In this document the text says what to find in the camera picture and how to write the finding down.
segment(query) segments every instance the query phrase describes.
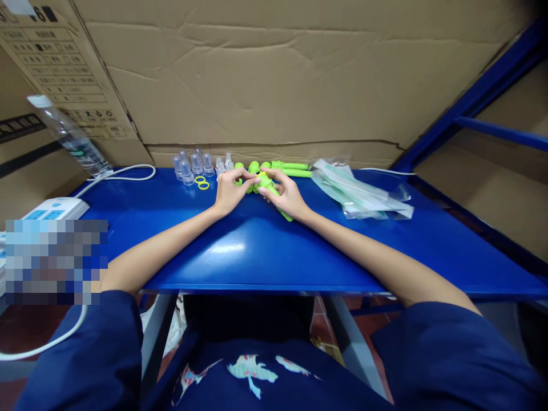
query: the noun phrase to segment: floor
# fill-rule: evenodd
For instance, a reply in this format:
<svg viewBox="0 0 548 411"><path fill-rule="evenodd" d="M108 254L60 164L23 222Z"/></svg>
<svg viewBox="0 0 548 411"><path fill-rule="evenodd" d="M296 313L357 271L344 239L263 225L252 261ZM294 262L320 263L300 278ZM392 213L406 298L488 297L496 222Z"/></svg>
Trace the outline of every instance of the floor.
<svg viewBox="0 0 548 411"><path fill-rule="evenodd" d="M147 302L149 307L153 299ZM359 308L361 297L346 297L346 305L349 309ZM374 297L371 305L393 304L394 301L385 297ZM47 343L53 335L69 307L64 306L11 306L0 316L0 352L15 353L24 352ZM371 334L395 319L398 313L375 314L355 317L356 324L364 335L365 341L372 351L373 359L381 376L388 399L392 401L386 374L382 361L371 342ZM327 344L337 345L337 341L331 328L331 323L325 314L325 307L321 297L316 297L316 307L312 321L311 338L321 339ZM175 350L170 352L163 360L160 376L163 374L169 361L173 358ZM0 382L0 411L11 411L17 398L21 394L26 380L12 382Z"/></svg>

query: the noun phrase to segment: white cable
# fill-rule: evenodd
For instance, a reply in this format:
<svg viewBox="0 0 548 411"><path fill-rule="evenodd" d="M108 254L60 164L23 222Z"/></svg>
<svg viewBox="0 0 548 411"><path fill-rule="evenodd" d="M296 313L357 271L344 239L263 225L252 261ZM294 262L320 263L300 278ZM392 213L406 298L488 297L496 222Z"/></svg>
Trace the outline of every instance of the white cable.
<svg viewBox="0 0 548 411"><path fill-rule="evenodd" d="M61 337L56 338L55 340L51 342L48 342L46 345L40 348L34 349L32 351L27 351L25 353L19 353L19 354L0 353L0 361L17 361L17 360L22 360L23 358L32 357L33 355L40 354L44 352L45 350L50 349L54 345L59 344L61 341L65 341L72 334L74 334L76 330L78 330L78 328L80 328L80 326L84 322L84 319L86 318L86 314L87 314L87 305L83 305L82 312L80 313L80 318L78 319L78 322L76 322L76 324L74 324L74 327L72 327L72 329L69 332L67 332L65 335L61 335Z"/></svg>
<svg viewBox="0 0 548 411"><path fill-rule="evenodd" d="M385 170L385 169L383 169L383 168L372 168L372 167L361 168L360 170L384 171L384 172L387 172L387 173L399 174L399 175L416 175L415 173L403 173L403 172L400 172L400 171L392 171L392 170Z"/></svg>
<svg viewBox="0 0 548 411"><path fill-rule="evenodd" d="M112 176L114 176L118 173L130 170L130 169L136 168L136 167L150 167L150 168L152 168L152 173L149 176L142 177L142 178L112 177ZM88 191L91 187L93 187L94 185L96 185L97 183L99 183L100 181L103 181L103 180L144 181L144 180L148 180L148 179L154 177L155 174L156 174L156 168L154 166L151 166L150 164L137 164L136 166L129 166L129 167L126 167L126 168L122 168L121 170L115 171L115 172L113 172L112 174L109 174L106 177L88 179L88 181L91 181L92 183L89 186L87 186L86 188L84 188L81 192L76 194L74 197L76 197L76 198L80 197L82 194L84 194L86 191ZM56 338L55 340L53 340L51 342L48 342L46 345L44 345L40 348L33 349L32 351L27 351L27 352L18 353L18 354L0 353L0 361L17 361L17 360L22 360L24 358L29 358L29 357L32 357L33 355L40 354L40 353L44 352L45 350L50 349L54 345L59 344L61 341L65 341L72 334L74 334L78 330L78 328L80 328L82 323L84 322L84 319L86 318L86 314L87 314L87 307L88 307L87 305L82 305L82 311L80 313L80 318L78 319L76 324L74 324L74 327L72 327L70 329L70 331L67 332L66 334L61 335L61 337L58 337L58 338Z"/></svg>

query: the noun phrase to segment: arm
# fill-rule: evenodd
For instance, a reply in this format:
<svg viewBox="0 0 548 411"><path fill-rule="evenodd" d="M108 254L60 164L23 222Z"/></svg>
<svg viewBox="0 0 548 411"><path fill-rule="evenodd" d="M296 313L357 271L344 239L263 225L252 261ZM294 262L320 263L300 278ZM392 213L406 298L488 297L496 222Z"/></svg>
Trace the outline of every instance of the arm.
<svg viewBox="0 0 548 411"><path fill-rule="evenodd" d="M405 307L439 301L479 311L466 294L417 260L313 212L297 184L280 170L262 169L281 184L281 196L266 189L259 192L276 207L316 231L323 238L373 274Z"/></svg>
<svg viewBox="0 0 548 411"><path fill-rule="evenodd" d="M238 187L234 180L247 181ZM219 176L215 204L197 216L171 227L130 248L108 264L102 273L101 291L121 290L136 295L168 261L184 247L229 214L244 197L249 186L258 183L255 174L238 168Z"/></svg>

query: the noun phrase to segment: right hand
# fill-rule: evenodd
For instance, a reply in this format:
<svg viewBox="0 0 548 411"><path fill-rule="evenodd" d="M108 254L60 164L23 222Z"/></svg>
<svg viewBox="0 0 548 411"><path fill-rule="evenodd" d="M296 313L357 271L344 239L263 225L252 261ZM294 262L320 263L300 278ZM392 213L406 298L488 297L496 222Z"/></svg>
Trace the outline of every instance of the right hand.
<svg viewBox="0 0 548 411"><path fill-rule="evenodd" d="M282 170L262 167L261 171L267 173L269 178L280 182L280 184L276 184L276 189L280 193L279 196L264 187L259 187L259 193L264 198L296 220L301 220L312 213L310 207L304 202L297 184L287 177Z"/></svg>

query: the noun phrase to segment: blue table surface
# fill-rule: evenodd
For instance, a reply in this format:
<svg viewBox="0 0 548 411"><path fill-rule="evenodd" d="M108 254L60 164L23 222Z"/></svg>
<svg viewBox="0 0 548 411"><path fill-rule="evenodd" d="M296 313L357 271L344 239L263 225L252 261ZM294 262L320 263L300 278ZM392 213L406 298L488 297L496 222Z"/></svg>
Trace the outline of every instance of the blue table surface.
<svg viewBox="0 0 548 411"><path fill-rule="evenodd" d="M142 177L150 169L123 176ZM356 170L357 179L388 191L402 180ZM216 181L201 191L177 181L172 168L158 168L150 180L103 181L82 199L85 219L109 222L109 260L143 240L185 221L215 202ZM500 251L412 187L411 220L347 220L337 202L311 179L295 179L304 200L325 217L387 244L424 263L471 296L526 299L548 296L548 284ZM287 222L262 196L249 194L223 220L207 229L145 286L159 292L266 291L384 293L366 270L315 232Z"/></svg>

